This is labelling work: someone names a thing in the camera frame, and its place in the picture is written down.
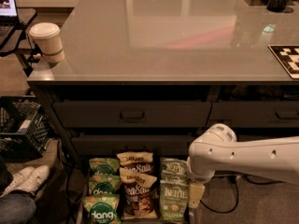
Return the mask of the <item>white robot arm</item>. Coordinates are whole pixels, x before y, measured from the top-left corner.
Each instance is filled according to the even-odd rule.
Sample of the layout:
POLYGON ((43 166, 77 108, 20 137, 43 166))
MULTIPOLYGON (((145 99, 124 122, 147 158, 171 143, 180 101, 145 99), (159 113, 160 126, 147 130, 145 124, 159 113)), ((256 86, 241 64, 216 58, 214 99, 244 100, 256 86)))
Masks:
POLYGON ((239 142, 234 131, 217 123, 189 146, 187 159, 189 203, 197 208, 209 182, 217 171, 299 183, 299 137, 239 142))

